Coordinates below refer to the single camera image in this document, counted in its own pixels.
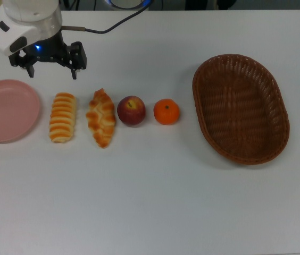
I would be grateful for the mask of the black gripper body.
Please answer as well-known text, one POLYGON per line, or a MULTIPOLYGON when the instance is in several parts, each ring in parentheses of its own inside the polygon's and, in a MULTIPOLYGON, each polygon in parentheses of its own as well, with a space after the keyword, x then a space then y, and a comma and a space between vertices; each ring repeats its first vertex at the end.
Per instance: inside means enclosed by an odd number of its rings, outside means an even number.
POLYGON ((37 41, 25 47, 23 51, 40 61, 69 63, 67 45, 63 41, 61 31, 48 39, 37 41))

